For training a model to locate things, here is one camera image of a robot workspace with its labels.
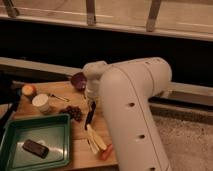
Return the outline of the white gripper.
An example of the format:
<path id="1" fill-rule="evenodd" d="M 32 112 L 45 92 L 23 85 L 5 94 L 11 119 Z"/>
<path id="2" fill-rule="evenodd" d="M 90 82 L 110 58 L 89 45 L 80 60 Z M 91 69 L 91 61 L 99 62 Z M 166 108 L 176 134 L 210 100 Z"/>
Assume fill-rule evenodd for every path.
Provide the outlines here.
<path id="1" fill-rule="evenodd" d="M 86 98 L 90 101 L 96 101 L 99 97 L 99 81 L 88 80 L 85 89 Z"/>

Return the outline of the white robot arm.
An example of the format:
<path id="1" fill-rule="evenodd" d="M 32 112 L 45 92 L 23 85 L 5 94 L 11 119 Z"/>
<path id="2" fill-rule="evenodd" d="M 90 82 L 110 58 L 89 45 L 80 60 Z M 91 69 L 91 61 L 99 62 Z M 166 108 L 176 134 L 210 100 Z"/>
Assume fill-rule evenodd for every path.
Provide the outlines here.
<path id="1" fill-rule="evenodd" d="M 83 73 L 85 95 L 101 105 L 120 171 L 172 171 L 148 103 L 170 85 L 170 65 L 159 57 L 98 61 Z"/>

